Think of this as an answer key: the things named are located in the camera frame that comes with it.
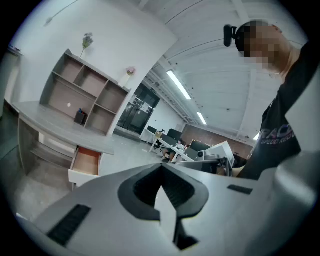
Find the open drawer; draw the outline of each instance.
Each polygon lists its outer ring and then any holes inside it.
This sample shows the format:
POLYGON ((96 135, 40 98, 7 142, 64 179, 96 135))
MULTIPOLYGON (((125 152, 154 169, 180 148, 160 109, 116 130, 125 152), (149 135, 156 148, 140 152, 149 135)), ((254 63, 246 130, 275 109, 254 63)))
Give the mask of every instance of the open drawer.
POLYGON ((101 153, 78 147, 69 169, 69 182, 82 186, 99 176, 101 153))

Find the floor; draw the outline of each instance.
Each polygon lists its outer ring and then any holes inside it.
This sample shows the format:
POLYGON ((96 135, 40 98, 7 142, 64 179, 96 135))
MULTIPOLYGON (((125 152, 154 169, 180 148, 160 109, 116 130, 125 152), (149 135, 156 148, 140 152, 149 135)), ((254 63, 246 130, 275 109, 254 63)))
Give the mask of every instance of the floor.
MULTIPOLYGON (((0 182, 12 211, 33 222, 48 206, 72 191, 68 170, 38 159, 25 175, 17 140, 18 118, 4 109, 0 120, 0 182)), ((101 175, 110 175, 138 166, 161 163, 159 149, 118 135, 112 136, 114 155, 104 154, 101 175)))

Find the white wall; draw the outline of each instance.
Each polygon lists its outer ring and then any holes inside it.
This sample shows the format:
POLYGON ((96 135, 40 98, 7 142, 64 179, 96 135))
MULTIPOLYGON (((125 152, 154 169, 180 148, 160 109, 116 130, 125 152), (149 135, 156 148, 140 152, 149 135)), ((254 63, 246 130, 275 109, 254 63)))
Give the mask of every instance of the white wall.
MULTIPOLYGON (((49 17, 72 2, 44 1, 13 38, 12 45, 24 55, 13 101, 39 101, 50 72, 66 49, 80 56, 85 33, 92 32, 94 42, 82 59, 116 81, 127 67, 136 68, 127 83, 132 89, 128 100, 152 66, 177 41, 163 23, 125 0, 79 0, 44 26, 49 17)), ((113 128, 126 105, 120 109, 113 128)))
MULTIPOLYGON (((176 129, 177 126, 184 128, 185 125, 181 117, 161 99, 145 128, 148 128, 148 126, 156 128, 158 131, 163 129, 168 133, 170 129, 176 129)), ((140 138, 143 141, 149 141, 150 134, 143 132, 140 138)))

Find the small flower vase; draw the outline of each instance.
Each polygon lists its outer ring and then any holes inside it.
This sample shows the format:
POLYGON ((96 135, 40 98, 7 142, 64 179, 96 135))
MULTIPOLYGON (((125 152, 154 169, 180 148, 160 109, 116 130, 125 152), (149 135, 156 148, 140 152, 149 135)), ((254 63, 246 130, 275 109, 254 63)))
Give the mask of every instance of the small flower vase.
POLYGON ((124 74, 124 76, 120 79, 119 81, 119 85, 121 87, 126 87, 128 81, 129 81, 130 75, 128 75, 127 73, 124 74))

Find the glass door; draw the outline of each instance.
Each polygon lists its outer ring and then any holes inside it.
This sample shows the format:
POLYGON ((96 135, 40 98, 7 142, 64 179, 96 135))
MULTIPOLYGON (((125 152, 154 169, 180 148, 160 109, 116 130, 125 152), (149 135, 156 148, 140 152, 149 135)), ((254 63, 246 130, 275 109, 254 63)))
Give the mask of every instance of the glass door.
POLYGON ((117 125, 141 134, 158 102, 159 98, 141 84, 126 106, 117 125))

